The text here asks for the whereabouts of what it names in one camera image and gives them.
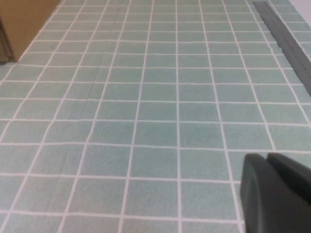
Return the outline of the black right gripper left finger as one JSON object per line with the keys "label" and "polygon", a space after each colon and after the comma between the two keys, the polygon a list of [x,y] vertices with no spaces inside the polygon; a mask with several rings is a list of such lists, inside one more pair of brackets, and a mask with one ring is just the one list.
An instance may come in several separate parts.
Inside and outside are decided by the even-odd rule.
{"label": "black right gripper left finger", "polygon": [[256,153],[245,155],[240,198],[248,233],[309,233],[311,204],[291,190]]}

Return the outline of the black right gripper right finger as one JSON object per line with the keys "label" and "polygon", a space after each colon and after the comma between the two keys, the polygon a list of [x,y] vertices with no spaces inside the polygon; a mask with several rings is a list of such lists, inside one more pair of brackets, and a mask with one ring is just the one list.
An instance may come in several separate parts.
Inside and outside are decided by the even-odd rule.
{"label": "black right gripper right finger", "polygon": [[310,204],[311,169],[280,153],[269,153],[266,159],[287,186]]}

